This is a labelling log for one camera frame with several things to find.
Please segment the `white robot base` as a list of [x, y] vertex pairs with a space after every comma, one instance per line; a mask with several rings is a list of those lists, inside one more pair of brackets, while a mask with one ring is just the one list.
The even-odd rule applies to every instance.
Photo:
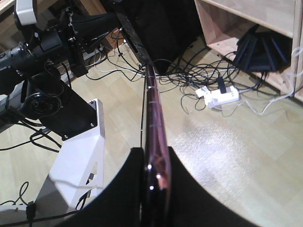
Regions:
[[103, 190], [105, 126], [103, 104], [92, 100], [97, 123], [66, 140], [35, 201], [40, 216], [80, 209]]

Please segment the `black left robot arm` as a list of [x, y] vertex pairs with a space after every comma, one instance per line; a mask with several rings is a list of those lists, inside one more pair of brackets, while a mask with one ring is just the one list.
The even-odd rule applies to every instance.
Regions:
[[66, 9], [44, 30], [19, 19], [16, 24], [25, 40], [0, 55], [0, 93], [7, 97], [0, 103], [0, 122], [93, 121], [95, 110], [61, 80], [57, 65], [67, 61], [74, 76], [87, 74], [83, 54], [93, 52], [118, 26], [115, 15], [77, 15]]

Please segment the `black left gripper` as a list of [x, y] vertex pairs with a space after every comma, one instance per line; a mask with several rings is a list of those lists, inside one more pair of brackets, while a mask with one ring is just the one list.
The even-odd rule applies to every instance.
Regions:
[[78, 15], [66, 8], [40, 32], [40, 65], [52, 74], [55, 65], [68, 61], [76, 77], [85, 75], [88, 70], [82, 52], [93, 52], [115, 28], [118, 19], [114, 13]]

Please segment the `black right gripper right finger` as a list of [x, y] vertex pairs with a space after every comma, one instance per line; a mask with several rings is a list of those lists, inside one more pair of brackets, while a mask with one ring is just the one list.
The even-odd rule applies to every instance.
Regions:
[[255, 227], [209, 194], [187, 171], [172, 147], [168, 227]]

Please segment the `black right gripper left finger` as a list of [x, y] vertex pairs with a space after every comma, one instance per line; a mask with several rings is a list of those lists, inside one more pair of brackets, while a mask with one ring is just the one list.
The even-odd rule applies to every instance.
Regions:
[[88, 206], [58, 227], [139, 227], [143, 149], [132, 148], [123, 166]]

